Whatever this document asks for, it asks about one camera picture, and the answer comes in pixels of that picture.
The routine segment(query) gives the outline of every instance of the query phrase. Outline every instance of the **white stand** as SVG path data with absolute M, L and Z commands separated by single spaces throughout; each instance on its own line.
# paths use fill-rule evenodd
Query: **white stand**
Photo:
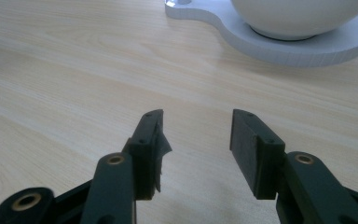
M 358 56 L 358 16 L 334 31 L 310 39 L 281 41 L 253 31 L 229 0 L 166 0 L 165 12 L 174 19 L 208 22 L 235 49 L 270 63 L 317 67 Z

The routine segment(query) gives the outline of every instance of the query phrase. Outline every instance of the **white bowl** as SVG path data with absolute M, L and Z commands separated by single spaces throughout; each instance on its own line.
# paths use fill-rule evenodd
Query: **white bowl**
M 358 15 L 358 0 L 231 0 L 258 33 L 300 40 L 338 28 Z

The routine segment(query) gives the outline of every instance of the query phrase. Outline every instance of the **light wood surface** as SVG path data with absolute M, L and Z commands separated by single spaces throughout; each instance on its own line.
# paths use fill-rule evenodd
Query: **light wood surface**
M 279 223 L 228 150 L 232 109 L 358 190 L 358 58 L 323 68 L 260 62 L 163 1 L 0 0 L 0 202 L 21 189 L 60 195 L 121 151 L 162 108 L 173 152 L 138 223 Z

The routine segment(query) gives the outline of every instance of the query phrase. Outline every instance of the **white base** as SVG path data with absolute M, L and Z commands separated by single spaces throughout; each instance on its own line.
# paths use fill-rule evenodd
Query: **white base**
M 208 22 L 233 48 L 270 63 L 317 67 L 358 56 L 358 16 L 334 31 L 310 39 L 281 41 L 253 31 L 230 0 L 166 0 L 165 12 L 174 19 Z

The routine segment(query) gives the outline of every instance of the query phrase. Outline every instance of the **wooden table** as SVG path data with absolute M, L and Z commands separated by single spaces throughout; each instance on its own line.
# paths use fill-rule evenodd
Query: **wooden table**
M 91 179 L 157 108 L 173 152 L 139 223 L 279 223 L 228 150 L 234 108 L 358 190 L 358 58 L 260 62 L 209 24 L 168 18 L 162 1 L 0 0 L 0 202 Z

